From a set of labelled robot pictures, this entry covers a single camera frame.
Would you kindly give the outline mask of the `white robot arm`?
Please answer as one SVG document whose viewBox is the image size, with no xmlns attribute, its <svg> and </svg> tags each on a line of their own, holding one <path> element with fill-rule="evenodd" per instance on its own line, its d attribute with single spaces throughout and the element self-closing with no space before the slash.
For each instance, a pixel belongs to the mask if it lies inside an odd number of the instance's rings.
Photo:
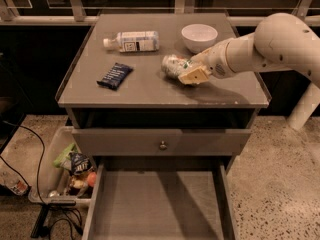
<svg viewBox="0 0 320 240">
<path fill-rule="evenodd" d="M 301 129 L 320 104 L 320 38 L 298 17 L 276 13 L 251 34 L 229 38 L 196 54 L 196 64 L 178 76 L 184 84 L 202 83 L 210 76 L 230 78 L 243 72 L 294 70 L 311 81 L 287 119 Z"/>
</svg>

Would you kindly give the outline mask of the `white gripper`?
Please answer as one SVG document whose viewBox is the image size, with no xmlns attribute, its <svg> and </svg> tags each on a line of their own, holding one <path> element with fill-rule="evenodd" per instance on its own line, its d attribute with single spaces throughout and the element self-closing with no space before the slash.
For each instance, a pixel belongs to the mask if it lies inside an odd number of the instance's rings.
<svg viewBox="0 0 320 240">
<path fill-rule="evenodd" d="M 207 82 L 211 73 L 219 79 L 233 77 L 235 72 L 227 61 L 227 47 L 228 42 L 219 42 L 192 56 L 192 61 L 205 64 L 209 70 L 201 65 L 187 67 L 178 76 L 178 80 L 184 85 L 195 85 Z"/>
</svg>

